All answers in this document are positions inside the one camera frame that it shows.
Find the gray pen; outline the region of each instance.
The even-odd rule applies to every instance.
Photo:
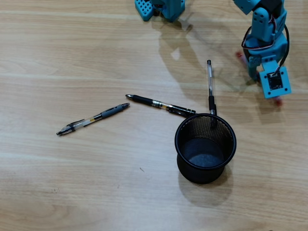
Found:
[[[66,125],[61,131],[57,132],[58,136],[63,136],[66,135],[68,133],[71,133],[73,131],[76,131],[80,128],[86,127],[96,121],[99,121],[101,119],[106,119],[110,116],[113,116],[119,112],[122,112],[124,109],[128,108],[129,103],[125,103],[125,104],[120,104],[116,107],[110,108],[96,116],[93,116],[89,119],[82,119],[73,123],[70,123],[68,125]]]

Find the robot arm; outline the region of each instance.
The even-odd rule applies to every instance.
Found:
[[[290,45],[284,0],[234,0],[234,3],[245,14],[253,11],[252,26],[242,43],[250,77],[260,78],[265,98],[291,93],[287,70],[282,67]],[[264,72],[258,73],[260,65]]]

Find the pen tip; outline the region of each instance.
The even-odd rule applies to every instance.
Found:
[[[123,109],[128,108],[129,105],[130,105],[130,103],[124,103],[124,104],[122,104],[122,108],[123,108]]]
[[[127,98],[129,98],[130,100],[133,99],[133,95],[125,95]]]

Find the mesh cup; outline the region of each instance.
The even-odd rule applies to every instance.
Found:
[[[222,118],[197,114],[179,126],[175,146],[181,174],[195,183],[209,183],[221,175],[233,158],[236,137]]]

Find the cup rim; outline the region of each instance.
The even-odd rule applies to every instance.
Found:
[[[178,144],[178,140],[179,140],[179,133],[180,131],[183,129],[184,125],[187,124],[188,121],[192,120],[192,119],[195,119],[197,117],[202,117],[202,116],[207,116],[207,117],[213,117],[213,118],[216,118],[218,120],[220,120],[228,129],[229,131],[231,132],[231,136],[233,138],[233,150],[232,150],[232,153],[231,155],[229,156],[229,158],[222,162],[220,165],[216,165],[216,166],[213,166],[213,167],[200,167],[200,166],[197,166],[195,164],[192,164],[191,162],[189,162],[183,155],[182,153],[180,152],[180,148],[179,148],[179,144]],[[209,113],[200,113],[200,114],[196,114],[196,115],[193,115],[187,119],[185,119],[181,124],[180,126],[178,127],[177,129],[177,132],[175,133],[175,139],[174,139],[174,143],[175,143],[175,148],[177,150],[177,153],[179,155],[179,157],[186,163],[188,164],[189,166],[195,168],[195,169],[199,169],[199,170],[216,170],[216,169],[219,169],[221,167],[224,167],[226,166],[231,160],[232,158],[234,157],[234,154],[235,154],[235,151],[236,151],[236,137],[235,137],[235,133],[233,131],[233,129],[231,128],[231,126],[224,120],[222,119],[221,117],[219,116],[216,116],[216,115],[212,115],[212,114],[209,114]]]

